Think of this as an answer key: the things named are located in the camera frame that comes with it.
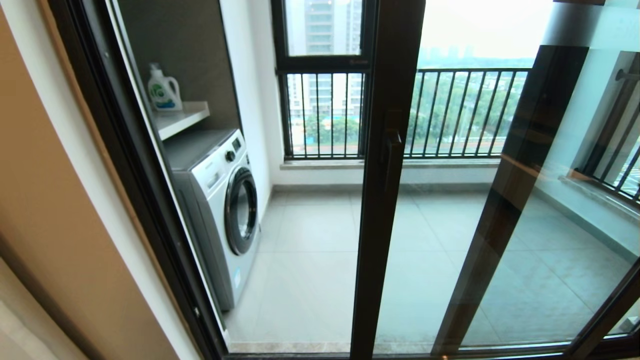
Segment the washing machine knob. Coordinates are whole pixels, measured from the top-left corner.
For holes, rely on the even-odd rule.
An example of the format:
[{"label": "washing machine knob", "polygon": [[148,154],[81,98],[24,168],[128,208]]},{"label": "washing machine knob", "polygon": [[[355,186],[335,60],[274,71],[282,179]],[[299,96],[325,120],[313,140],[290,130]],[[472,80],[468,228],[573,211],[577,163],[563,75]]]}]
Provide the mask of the washing machine knob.
[{"label": "washing machine knob", "polygon": [[229,163],[233,162],[236,159],[236,154],[233,151],[227,151],[225,159],[227,159],[227,162]]}]

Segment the shelf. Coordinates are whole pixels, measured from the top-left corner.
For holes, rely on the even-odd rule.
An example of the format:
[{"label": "shelf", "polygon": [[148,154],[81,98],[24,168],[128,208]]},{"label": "shelf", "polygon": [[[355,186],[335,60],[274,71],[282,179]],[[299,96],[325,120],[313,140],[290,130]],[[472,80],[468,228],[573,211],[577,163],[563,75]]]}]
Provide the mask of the shelf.
[{"label": "shelf", "polygon": [[166,140],[209,116],[206,101],[184,101],[180,111],[154,111],[154,122],[160,139]]}]

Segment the washing machine door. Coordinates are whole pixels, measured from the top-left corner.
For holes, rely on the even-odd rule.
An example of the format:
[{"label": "washing machine door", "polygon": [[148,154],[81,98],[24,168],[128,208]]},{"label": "washing machine door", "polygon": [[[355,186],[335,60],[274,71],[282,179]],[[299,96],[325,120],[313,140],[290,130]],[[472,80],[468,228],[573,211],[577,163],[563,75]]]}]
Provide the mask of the washing machine door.
[{"label": "washing machine door", "polygon": [[258,223],[258,195],[251,170],[239,167],[229,179],[225,200],[225,232],[236,255],[249,251]]}]

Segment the white detergent bottle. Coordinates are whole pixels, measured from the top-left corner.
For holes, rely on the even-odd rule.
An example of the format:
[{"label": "white detergent bottle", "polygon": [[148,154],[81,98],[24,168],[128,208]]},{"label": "white detergent bottle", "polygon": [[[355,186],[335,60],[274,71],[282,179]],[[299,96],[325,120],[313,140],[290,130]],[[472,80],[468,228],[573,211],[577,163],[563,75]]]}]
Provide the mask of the white detergent bottle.
[{"label": "white detergent bottle", "polygon": [[158,63],[149,65],[151,78],[149,79],[148,90],[154,109],[158,111],[182,110],[178,82],[171,76],[164,76]]}]

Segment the washing machine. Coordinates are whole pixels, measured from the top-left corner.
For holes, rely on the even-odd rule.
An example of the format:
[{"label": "washing machine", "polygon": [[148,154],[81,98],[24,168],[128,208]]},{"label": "washing machine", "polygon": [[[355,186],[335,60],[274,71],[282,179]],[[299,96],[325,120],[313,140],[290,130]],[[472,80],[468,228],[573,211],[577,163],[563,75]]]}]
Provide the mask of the washing machine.
[{"label": "washing machine", "polygon": [[257,247],[258,198],[239,130],[190,131],[164,142],[205,280],[221,310],[238,303]]}]

